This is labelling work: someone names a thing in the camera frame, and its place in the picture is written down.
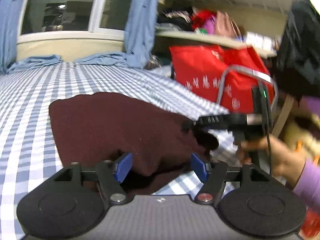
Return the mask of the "person's right hand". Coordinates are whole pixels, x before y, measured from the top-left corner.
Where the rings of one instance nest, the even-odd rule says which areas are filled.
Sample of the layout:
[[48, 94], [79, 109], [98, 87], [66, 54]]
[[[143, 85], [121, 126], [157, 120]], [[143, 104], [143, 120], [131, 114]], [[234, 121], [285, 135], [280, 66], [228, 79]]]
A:
[[274, 177], [283, 177], [287, 184], [294, 188], [303, 172], [306, 158], [300, 153], [293, 152], [282, 141], [269, 135], [254, 141], [242, 141], [234, 143], [238, 150], [236, 156], [240, 162], [251, 161], [249, 152], [264, 151], [271, 162], [271, 174]]

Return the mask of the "purple sleeved right forearm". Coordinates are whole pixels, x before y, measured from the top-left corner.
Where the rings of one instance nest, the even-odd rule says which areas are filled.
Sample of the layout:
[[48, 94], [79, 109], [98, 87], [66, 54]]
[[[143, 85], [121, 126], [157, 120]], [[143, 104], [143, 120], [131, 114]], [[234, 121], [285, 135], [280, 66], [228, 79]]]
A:
[[297, 185], [293, 189], [294, 193], [302, 199], [305, 205], [318, 214], [320, 210], [319, 172], [319, 166], [315, 166], [307, 160]]

